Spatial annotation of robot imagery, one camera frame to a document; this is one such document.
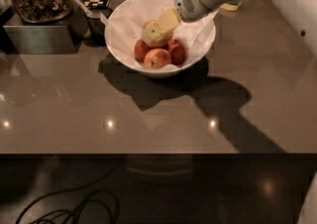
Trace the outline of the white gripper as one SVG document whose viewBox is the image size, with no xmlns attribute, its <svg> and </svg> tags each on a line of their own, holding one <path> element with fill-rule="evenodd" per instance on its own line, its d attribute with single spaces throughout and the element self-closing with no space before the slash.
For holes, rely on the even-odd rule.
<svg viewBox="0 0 317 224">
<path fill-rule="evenodd" d="M 166 8 L 148 27 L 142 30 L 141 37 L 144 41 L 151 42 L 172 32 L 180 25 L 181 20 L 195 22 L 211 12 L 207 7 L 207 0 L 174 0 L 174 5 L 177 9 Z"/>
</svg>

